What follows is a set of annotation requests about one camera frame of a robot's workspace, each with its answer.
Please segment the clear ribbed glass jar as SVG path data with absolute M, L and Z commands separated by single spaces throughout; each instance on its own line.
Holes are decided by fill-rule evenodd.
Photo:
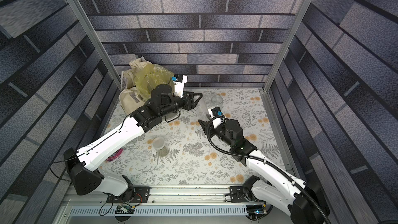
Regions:
M 211 105 L 213 107 L 219 107 L 220 109 L 222 109 L 222 107 L 223 107 L 223 97 L 220 96 L 220 95 L 217 95 L 217 94 L 214 95 L 211 98 Z

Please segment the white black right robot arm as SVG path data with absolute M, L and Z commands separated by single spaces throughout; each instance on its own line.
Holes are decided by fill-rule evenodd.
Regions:
M 199 121 L 210 145 L 261 175 L 246 187 L 249 195 L 287 214 L 294 224 L 329 224 L 330 210 L 317 184 L 310 184 L 269 160 L 243 135 L 234 119 L 219 116 Z

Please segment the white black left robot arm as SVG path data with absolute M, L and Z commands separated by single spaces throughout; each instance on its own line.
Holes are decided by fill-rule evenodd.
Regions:
M 144 135 L 160 124 L 170 113 L 180 109 L 193 110 L 202 98 L 201 93 L 174 93 L 169 85 L 158 85 L 143 106 L 127 115 L 122 124 L 93 143 L 78 150 L 64 152 L 67 173 L 79 196 L 99 191 L 127 202 L 135 197 L 133 183 L 124 175 L 103 172 L 99 166 L 130 141 Z

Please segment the clear jar near left arm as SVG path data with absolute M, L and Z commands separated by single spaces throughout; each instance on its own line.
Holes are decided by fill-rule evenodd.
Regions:
M 163 137 L 157 137 L 153 140 L 152 146 L 159 157 L 165 157 L 169 154 L 166 140 Z

